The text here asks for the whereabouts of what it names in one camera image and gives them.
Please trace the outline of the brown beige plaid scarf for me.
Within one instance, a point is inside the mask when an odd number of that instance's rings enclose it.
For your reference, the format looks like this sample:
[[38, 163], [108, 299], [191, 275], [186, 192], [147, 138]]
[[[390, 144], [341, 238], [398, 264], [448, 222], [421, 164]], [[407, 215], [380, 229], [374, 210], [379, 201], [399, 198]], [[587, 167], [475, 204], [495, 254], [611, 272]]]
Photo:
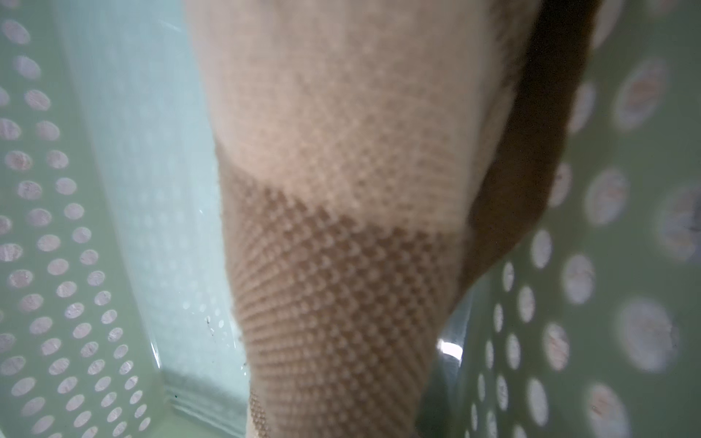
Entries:
[[250, 437], [410, 437], [543, 214], [597, 1], [188, 1]]

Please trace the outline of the mint green plastic basket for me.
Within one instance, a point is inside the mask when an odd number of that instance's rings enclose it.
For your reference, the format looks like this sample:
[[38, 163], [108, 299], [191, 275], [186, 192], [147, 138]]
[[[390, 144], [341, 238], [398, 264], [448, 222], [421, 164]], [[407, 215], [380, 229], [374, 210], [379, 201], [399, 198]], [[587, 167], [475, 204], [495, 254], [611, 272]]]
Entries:
[[[1, 434], [259, 437], [177, 1], [1, 5]], [[700, 5], [605, 1], [549, 207], [415, 437], [700, 434]]]

